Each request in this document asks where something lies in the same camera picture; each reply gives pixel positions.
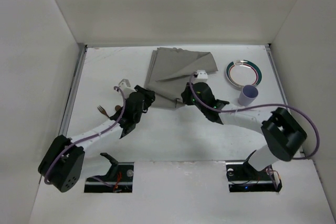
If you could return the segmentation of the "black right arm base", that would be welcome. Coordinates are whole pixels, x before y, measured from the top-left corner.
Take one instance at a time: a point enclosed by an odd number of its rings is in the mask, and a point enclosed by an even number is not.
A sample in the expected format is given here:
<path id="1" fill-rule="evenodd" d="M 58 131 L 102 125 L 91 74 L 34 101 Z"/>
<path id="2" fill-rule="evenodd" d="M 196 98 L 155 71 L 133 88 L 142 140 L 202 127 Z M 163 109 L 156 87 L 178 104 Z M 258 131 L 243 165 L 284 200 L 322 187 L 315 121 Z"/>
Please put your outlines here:
<path id="1" fill-rule="evenodd" d="M 282 180 L 272 165 L 256 171 L 249 163 L 251 153 L 245 160 L 226 162 L 226 177 L 230 193 L 275 192 L 282 190 Z"/>

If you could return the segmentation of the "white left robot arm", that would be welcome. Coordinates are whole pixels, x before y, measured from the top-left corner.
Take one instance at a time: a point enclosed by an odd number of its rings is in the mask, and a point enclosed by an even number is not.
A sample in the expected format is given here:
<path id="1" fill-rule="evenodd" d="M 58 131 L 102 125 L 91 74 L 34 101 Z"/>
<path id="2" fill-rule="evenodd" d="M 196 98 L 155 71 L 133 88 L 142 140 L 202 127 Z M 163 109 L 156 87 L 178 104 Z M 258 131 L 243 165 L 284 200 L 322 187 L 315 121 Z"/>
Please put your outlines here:
<path id="1" fill-rule="evenodd" d="M 130 134 L 155 101 L 154 91 L 140 86 L 114 87 L 121 93 L 123 105 L 92 130 L 73 137 L 57 136 L 42 159 L 38 172 L 47 185 L 65 193 L 81 178 L 94 179 L 120 192 L 123 178 L 119 162 L 106 152 L 108 145 Z"/>

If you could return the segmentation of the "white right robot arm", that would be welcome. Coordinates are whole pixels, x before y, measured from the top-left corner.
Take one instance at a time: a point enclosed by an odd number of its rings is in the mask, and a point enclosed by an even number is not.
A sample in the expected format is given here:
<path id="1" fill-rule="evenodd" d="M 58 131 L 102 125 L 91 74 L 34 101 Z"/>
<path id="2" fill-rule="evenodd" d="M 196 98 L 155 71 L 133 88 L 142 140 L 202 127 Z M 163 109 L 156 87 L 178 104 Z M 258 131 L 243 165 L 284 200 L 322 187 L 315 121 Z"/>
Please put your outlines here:
<path id="1" fill-rule="evenodd" d="M 196 106 L 211 122 L 239 126 L 264 137 L 266 145 L 253 151 L 245 160 L 245 170 L 249 173 L 259 172 L 277 161 L 291 161 L 307 138 L 305 130 L 282 107 L 270 112 L 242 110 L 216 99 L 205 82 L 187 83 L 181 97 L 185 105 Z"/>

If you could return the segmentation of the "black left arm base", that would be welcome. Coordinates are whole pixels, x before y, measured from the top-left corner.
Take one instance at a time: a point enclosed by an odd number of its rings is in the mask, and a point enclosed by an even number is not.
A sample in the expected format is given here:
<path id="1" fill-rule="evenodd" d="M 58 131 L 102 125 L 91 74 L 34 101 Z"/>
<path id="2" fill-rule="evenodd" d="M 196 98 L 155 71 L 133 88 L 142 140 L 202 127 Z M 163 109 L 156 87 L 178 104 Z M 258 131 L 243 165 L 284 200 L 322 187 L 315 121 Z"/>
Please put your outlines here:
<path id="1" fill-rule="evenodd" d="M 87 178 L 84 193 L 132 193 L 134 163 L 120 163 L 107 153 L 100 155 L 109 162 L 109 169 L 103 175 Z"/>

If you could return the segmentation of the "grey cloth placemat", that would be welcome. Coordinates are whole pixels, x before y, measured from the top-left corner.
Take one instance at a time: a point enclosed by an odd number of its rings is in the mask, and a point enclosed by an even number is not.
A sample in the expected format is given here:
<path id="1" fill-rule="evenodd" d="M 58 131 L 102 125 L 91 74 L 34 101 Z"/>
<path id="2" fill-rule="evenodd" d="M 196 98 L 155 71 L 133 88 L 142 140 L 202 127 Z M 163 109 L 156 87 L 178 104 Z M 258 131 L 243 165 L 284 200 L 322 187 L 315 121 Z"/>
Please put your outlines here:
<path id="1" fill-rule="evenodd" d="M 175 110 L 182 107 L 181 93 L 190 75 L 198 70 L 218 71 L 210 52 L 189 51 L 181 48 L 157 48 L 152 52 L 144 88 L 155 92 L 152 106 Z"/>

